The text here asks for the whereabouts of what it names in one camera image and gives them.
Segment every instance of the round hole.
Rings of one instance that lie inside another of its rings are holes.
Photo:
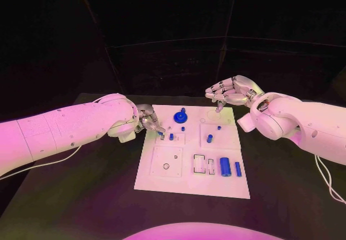
[[[317,136],[317,133],[319,132],[316,130],[311,132],[311,138],[314,138]]]

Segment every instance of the dark table surface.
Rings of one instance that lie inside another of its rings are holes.
[[[75,104],[99,96],[84,93]],[[203,97],[127,97],[135,104],[215,106]],[[235,119],[248,111],[235,106]],[[344,239],[346,206],[330,197],[314,156],[288,139],[239,127],[238,134],[251,199],[134,190],[146,131],[127,143],[104,136],[66,161],[30,170],[0,219],[0,239],[117,240],[180,222],[228,224],[283,239]],[[346,196],[346,166],[324,164]]]

